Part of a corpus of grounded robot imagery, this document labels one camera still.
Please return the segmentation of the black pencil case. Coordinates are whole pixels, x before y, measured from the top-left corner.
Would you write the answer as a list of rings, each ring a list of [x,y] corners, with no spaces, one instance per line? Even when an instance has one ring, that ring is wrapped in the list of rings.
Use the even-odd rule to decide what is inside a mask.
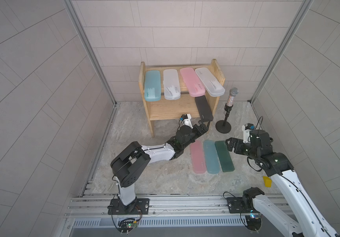
[[[199,116],[202,122],[210,122],[213,121],[213,115],[211,108],[208,104],[206,96],[195,97],[195,103],[197,105]]]

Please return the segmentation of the dark green pencil case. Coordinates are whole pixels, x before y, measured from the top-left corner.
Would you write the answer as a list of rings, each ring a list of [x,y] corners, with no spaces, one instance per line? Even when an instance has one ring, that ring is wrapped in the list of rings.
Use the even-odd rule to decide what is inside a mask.
[[[215,148],[223,172],[232,172],[235,170],[230,153],[225,141],[216,141]]]

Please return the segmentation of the blue-grey pencil case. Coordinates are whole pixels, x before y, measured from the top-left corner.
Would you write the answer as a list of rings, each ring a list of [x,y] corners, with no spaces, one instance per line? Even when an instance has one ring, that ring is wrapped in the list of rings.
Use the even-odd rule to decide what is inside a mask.
[[[220,172],[220,164],[218,159],[215,142],[212,140],[205,140],[203,142],[203,149],[205,153],[205,164],[209,174],[218,174]]]

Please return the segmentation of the pink pencil case shelf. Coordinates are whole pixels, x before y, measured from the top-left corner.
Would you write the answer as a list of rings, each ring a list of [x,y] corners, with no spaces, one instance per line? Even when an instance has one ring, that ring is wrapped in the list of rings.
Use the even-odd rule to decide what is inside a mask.
[[[205,87],[193,68],[181,68],[180,74],[191,97],[205,95]]]
[[[193,171],[196,174],[204,174],[206,172],[206,164],[201,141],[196,140],[194,143],[192,143],[190,145],[190,151]]]

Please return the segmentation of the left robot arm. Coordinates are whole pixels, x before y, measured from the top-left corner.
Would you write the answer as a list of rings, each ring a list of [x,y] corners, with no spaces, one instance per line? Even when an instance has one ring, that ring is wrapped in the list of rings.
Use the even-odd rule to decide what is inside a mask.
[[[148,164],[159,161],[171,161],[180,157],[185,148],[194,143],[209,130],[210,122],[198,121],[195,125],[184,124],[175,136],[163,145],[142,146],[137,141],[129,144],[110,163],[113,181],[117,182],[118,200],[127,210],[135,207],[137,197],[135,182],[141,176]]]

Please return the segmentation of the frosted white pencil case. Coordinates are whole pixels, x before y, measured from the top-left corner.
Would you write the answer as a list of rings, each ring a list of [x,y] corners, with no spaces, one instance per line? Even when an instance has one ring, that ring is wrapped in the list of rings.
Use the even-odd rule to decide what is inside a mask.
[[[197,68],[195,72],[211,97],[220,97],[225,93],[225,88],[208,68]]]

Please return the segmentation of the pink pencil case top shelf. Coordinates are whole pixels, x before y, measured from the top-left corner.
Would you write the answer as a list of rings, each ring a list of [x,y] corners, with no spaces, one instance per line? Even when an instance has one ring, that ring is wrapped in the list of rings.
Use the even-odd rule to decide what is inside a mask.
[[[180,74],[191,97],[205,95],[205,87],[193,68],[181,68]]]

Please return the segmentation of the white translucent pencil case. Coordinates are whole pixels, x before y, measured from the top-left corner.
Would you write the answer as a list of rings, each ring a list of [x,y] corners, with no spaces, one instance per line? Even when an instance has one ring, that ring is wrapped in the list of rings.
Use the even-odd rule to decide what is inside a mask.
[[[164,97],[167,100],[178,100],[181,96],[178,72],[176,69],[163,71]]]

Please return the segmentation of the glitter microphone on stand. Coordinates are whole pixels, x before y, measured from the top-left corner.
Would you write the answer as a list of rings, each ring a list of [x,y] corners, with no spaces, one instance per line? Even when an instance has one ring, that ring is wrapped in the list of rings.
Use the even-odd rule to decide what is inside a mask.
[[[224,107],[225,118],[224,118],[224,120],[219,120],[215,125],[216,130],[220,133],[227,134],[231,131],[231,125],[227,121],[227,119],[228,119],[230,112],[233,108],[234,99],[235,99],[235,97],[237,96],[238,93],[239,93],[239,90],[236,87],[231,88],[230,91],[229,91],[229,96],[228,96],[227,102],[226,102],[225,107]]]

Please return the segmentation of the right circuit board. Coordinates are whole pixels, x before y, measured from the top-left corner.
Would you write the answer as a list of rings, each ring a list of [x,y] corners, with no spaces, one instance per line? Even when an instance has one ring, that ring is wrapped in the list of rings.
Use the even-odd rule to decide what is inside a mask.
[[[259,232],[262,227],[262,218],[259,215],[245,215],[246,228],[252,232]]]

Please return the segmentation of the circuit board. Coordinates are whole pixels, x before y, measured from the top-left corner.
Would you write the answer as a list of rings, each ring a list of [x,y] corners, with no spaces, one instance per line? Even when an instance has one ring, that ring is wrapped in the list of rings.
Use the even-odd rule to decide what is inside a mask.
[[[246,228],[252,232],[259,232],[262,227],[262,218],[259,215],[245,215]]]
[[[138,226],[138,221],[135,218],[126,218],[118,222],[118,230],[120,235],[129,234]]]

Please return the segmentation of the left circuit board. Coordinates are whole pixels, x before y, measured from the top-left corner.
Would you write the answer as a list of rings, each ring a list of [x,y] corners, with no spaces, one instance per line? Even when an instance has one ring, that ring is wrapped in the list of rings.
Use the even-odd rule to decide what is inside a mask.
[[[135,218],[126,218],[118,222],[118,230],[120,235],[129,234],[138,226],[138,221]]]

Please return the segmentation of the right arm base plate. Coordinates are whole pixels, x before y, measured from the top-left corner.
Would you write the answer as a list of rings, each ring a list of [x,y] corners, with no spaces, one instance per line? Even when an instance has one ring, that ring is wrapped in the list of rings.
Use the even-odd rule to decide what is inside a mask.
[[[254,213],[257,215],[259,211],[253,207],[247,207],[241,197],[226,197],[227,206],[230,214]]]

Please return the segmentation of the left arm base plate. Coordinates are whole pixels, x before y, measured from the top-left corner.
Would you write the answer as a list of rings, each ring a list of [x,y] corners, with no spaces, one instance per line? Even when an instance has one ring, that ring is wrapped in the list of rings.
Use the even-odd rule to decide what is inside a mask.
[[[136,198],[129,205],[123,205],[119,198],[114,198],[108,206],[108,215],[146,215],[149,204],[150,199],[148,198]]]

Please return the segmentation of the aluminium mounting rail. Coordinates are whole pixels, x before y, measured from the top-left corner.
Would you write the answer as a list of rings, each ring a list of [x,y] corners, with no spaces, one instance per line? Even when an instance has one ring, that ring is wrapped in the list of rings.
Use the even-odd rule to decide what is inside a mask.
[[[229,194],[214,195],[138,195],[137,198],[149,199],[149,204],[140,209],[142,217],[176,217],[176,216],[249,216],[248,210],[243,210],[239,204],[230,205]],[[137,209],[129,214],[113,214],[115,210],[108,207],[112,195],[91,195],[74,197],[63,211],[65,218],[98,218],[98,217],[139,217]]]

